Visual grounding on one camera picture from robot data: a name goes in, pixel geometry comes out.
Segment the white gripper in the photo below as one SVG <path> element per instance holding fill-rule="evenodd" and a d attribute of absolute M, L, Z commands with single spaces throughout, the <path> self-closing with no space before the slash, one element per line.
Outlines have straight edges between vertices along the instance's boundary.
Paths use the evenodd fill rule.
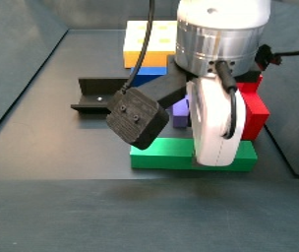
<path fill-rule="evenodd" d="M 202 165 L 227 166 L 234 162 L 246 125 L 246 104 L 241 92 L 235 92 L 235 98 L 235 133 L 230 139 L 225 139 L 230 129 L 231 99 L 221 79 L 198 78 L 187 82 L 194 152 Z"/>

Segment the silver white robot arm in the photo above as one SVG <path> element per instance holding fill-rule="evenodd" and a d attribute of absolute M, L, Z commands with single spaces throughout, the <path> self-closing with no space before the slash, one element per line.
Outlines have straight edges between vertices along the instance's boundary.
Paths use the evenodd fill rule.
<path fill-rule="evenodd" d="M 246 125 L 246 103 L 235 78 L 259 49 L 270 0 L 182 0 L 175 62 L 192 74 L 187 100 L 199 164 L 234 162 Z"/>

